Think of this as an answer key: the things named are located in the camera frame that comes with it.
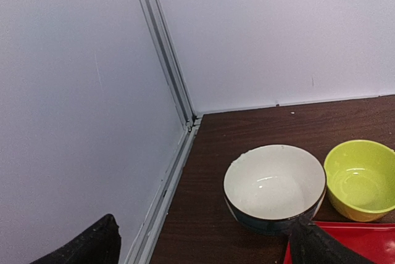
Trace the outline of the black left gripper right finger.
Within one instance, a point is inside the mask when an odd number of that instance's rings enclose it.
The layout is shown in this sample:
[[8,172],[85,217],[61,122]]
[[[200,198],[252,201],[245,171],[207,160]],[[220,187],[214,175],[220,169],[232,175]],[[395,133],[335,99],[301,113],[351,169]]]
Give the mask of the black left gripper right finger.
[[289,237],[293,263],[371,263],[306,217],[293,224]]

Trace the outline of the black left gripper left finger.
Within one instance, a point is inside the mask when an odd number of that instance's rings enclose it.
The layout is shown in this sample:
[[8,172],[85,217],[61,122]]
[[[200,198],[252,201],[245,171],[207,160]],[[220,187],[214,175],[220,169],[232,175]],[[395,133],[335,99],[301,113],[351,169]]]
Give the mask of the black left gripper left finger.
[[35,263],[118,263],[120,258],[119,226],[112,214],[106,214],[57,250]]

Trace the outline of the red tin lid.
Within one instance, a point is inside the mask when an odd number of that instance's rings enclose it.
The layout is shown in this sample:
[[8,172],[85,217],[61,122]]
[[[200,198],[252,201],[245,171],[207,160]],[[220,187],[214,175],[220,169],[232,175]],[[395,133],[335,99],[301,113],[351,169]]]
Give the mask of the red tin lid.
[[[347,248],[371,260],[371,263],[394,263],[393,223],[340,223],[317,221],[317,226]],[[290,245],[284,263],[293,263]]]

